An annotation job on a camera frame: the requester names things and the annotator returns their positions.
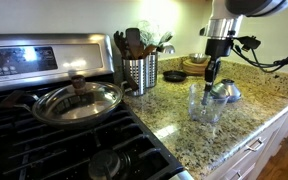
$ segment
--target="cooking utensil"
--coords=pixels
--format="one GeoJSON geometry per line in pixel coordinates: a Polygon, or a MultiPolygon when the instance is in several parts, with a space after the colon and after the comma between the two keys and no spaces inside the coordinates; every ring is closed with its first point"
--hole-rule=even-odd
{"type": "Polygon", "coordinates": [[[148,45],[143,51],[142,58],[145,59],[146,56],[148,56],[150,53],[152,53],[156,49],[156,47],[157,46],[155,46],[153,44],[148,45]]]}
{"type": "Polygon", "coordinates": [[[182,82],[186,79],[186,73],[181,71],[165,71],[164,80],[169,82],[182,82]]]}
{"type": "Polygon", "coordinates": [[[118,86],[107,82],[85,82],[81,75],[72,77],[72,85],[51,91],[38,98],[32,108],[17,104],[24,91],[14,91],[0,107],[24,107],[33,116],[60,129],[80,129],[97,125],[113,112],[123,98],[118,86]]]}
{"type": "Polygon", "coordinates": [[[129,45],[132,59],[138,59],[144,51],[144,44],[141,43],[140,30],[138,28],[126,29],[126,40],[129,45]]]}
{"type": "Polygon", "coordinates": [[[228,103],[236,102],[241,98],[240,90],[235,86],[231,79],[222,79],[221,82],[215,84],[211,90],[211,95],[216,98],[225,98],[229,96],[228,103]]]}
{"type": "Polygon", "coordinates": [[[164,42],[162,44],[160,44],[156,50],[158,52],[161,52],[161,53],[167,53],[167,54],[174,54],[175,53],[175,48],[174,46],[169,43],[169,42],[164,42]]]}
{"type": "Polygon", "coordinates": [[[203,53],[192,53],[192,54],[189,54],[189,57],[191,61],[196,64],[202,64],[208,58],[208,56],[203,53]]]}
{"type": "Polygon", "coordinates": [[[158,43],[159,45],[165,42],[168,42],[171,38],[173,37],[172,32],[167,31],[162,37],[160,42],[158,43]]]}
{"type": "Polygon", "coordinates": [[[142,20],[138,23],[137,28],[140,29],[141,41],[148,46],[150,44],[158,45],[160,37],[160,26],[154,22],[142,20]]]}
{"type": "Polygon", "coordinates": [[[123,37],[123,32],[116,31],[114,33],[114,42],[117,48],[121,52],[121,56],[123,59],[127,58],[127,49],[126,49],[126,39],[123,37]]]}

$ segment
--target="oven control panel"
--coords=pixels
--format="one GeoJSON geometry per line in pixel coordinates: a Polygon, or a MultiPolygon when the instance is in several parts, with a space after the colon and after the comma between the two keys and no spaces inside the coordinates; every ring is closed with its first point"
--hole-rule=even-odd
{"type": "Polygon", "coordinates": [[[19,46],[0,48],[0,76],[57,68],[52,47],[19,46]]]}

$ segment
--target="metal canister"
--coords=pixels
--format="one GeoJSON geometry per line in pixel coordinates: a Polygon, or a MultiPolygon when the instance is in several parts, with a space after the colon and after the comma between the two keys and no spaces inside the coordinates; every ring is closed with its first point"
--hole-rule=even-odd
{"type": "Polygon", "coordinates": [[[139,89],[128,91],[129,96],[141,96],[146,90],[146,59],[125,60],[123,59],[124,73],[133,78],[139,89]]]}
{"type": "Polygon", "coordinates": [[[157,64],[158,55],[157,52],[150,53],[146,59],[146,87],[154,87],[157,83],[157,64]]]}

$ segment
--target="glass cup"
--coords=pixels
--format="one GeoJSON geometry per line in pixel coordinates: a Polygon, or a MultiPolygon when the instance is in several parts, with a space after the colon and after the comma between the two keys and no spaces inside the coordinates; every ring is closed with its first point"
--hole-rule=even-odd
{"type": "Polygon", "coordinates": [[[216,123],[221,116],[221,113],[227,103],[229,96],[215,98],[209,95],[206,100],[206,105],[202,104],[204,91],[197,84],[190,86],[189,94],[189,115],[194,121],[216,123]]]}

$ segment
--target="cabinet handle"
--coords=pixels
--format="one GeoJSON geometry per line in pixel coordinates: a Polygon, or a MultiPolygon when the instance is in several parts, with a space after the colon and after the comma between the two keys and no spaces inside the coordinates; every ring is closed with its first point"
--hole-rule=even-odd
{"type": "Polygon", "coordinates": [[[242,176],[240,171],[237,171],[236,174],[237,174],[238,178],[240,178],[242,176]]]}
{"type": "Polygon", "coordinates": [[[256,151],[258,151],[259,149],[261,149],[261,147],[264,145],[264,142],[261,140],[260,137],[256,140],[256,142],[258,142],[260,145],[257,146],[256,148],[252,148],[252,147],[246,145],[246,147],[247,147],[246,150],[250,150],[250,151],[256,152],[256,151]]]}

